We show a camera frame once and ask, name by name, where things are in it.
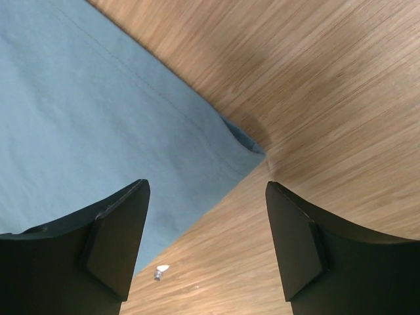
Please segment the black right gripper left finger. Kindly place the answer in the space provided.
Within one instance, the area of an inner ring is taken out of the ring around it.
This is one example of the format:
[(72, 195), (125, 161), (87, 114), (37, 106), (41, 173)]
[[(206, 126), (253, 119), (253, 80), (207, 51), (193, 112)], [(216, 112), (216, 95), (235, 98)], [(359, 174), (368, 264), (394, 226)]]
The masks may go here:
[(150, 186), (1, 235), (2, 314), (118, 314), (129, 295)]

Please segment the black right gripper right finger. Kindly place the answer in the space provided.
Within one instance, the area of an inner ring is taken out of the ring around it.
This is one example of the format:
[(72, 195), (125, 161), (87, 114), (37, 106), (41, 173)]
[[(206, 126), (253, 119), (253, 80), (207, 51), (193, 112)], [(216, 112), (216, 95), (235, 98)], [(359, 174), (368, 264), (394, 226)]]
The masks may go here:
[(365, 228), (269, 182), (266, 207), (294, 314), (418, 314), (419, 242)]

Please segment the light blue t shirt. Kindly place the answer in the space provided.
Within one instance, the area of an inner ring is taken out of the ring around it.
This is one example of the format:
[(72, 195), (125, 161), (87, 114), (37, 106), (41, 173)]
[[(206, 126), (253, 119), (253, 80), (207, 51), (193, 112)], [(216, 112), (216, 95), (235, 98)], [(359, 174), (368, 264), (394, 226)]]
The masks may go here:
[(139, 272), (264, 157), (88, 2), (1, 2), (3, 233), (146, 179)]

